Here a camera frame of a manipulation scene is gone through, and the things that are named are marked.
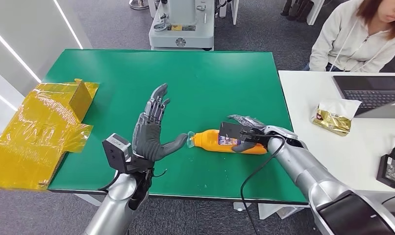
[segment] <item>floor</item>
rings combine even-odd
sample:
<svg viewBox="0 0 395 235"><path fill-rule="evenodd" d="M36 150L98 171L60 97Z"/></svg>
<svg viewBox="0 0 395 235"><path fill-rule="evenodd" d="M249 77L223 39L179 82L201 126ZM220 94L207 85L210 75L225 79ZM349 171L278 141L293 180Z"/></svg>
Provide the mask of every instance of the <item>floor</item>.
<svg viewBox="0 0 395 235"><path fill-rule="evenodd" d="M70 0L94 48L149 49L148 11L134 11L128 0ZM216 50L272 51L279 70L300 70L337 1L326 6L315 26L289 22L279 15L283 0L241 1L238 23L230 8L216 20ZM395 59L384 71L395 72ZM78 235L96 207L72 194L0 191L0 235ZM250 207L254 218L256 206ZM260 235L317 235L309 210L281 220L256 220ZM253 235L245 212L231 202L150 198L131 225L131 235Z"/></svg>

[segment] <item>green table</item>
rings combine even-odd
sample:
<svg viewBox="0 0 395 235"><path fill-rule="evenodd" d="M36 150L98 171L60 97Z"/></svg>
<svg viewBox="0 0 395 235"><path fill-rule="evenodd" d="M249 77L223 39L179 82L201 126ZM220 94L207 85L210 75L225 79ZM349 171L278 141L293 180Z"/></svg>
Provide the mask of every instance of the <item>green table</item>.
<svg viewBox="0 0 395 235"><path fill-rule="evenodd" d="M69 153L49 190L98 193L115 170L101 141L112 133L132 139L138 115L151 92L168 83L168 105L161 141L179 133L218 129L230 114L249 115L291 129L280 81L270 52L181 52L67 49L44 82L74 78L100 83L83 123L93 131L82 153ZM244 179L268 155L208 152L187 148L155 165L151 195L239 200ZM244 195L257 202L306 204L280 164L273 159L251 179Z"/></svg>

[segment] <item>laptop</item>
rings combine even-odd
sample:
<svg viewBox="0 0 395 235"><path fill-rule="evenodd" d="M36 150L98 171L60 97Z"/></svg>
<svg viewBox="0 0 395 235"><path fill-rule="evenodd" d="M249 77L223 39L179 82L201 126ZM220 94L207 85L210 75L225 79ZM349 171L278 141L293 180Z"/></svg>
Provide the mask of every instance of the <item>laptop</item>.
<svg viewBox="0 0 395 235"><path fill-rule="evenodd" d="M356 118L395 118L395 76L333 76L343 99L359 100Z"/></svg>

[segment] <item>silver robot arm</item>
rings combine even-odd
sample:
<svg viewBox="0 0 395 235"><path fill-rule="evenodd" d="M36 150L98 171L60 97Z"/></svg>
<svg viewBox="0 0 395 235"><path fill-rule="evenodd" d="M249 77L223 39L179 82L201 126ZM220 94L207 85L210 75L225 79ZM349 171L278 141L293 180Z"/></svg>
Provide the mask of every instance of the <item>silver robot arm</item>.
<svg viewBox="0 0 395 235"><path fill-rule="evenodd" d="M180 134L160 143L161 122L169 99L163 100L167 84L157 87L134 128L133 143L112 134L102 142L110 167L117 170L113 181L100 188L107 195L83 235L127 235L138 208L147 200L154 176L154 163L179 150L187 139Z"/></svg>
<svg viewBox="0 0 395 235"><path fill-rule="evenodd" d="M383 205L337 180L294 133L277 127L265 129L265 134L272 133L287 140L275 157L308 199L322 234L395 234L395 217ZM270 138L268 151L275 152L281 144L281 139Z"/></svg>

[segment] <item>plastic bottle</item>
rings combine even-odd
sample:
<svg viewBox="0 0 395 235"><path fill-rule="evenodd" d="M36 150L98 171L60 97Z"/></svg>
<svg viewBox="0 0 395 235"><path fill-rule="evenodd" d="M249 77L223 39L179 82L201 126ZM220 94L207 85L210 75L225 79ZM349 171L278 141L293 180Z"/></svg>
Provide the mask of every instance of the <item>plastic bottle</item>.
<svg viewBox="0 0 395 235"><path fill-rule="evenodd" d="M201 133L189 131L187 146L189 148L196 146L213 152L234 153L232 147L241 144L241 140L219 136L219 130L207 130ZM245 150L246 154L266 154L267 150L261 145L256 144L253 148Z"/></svg>

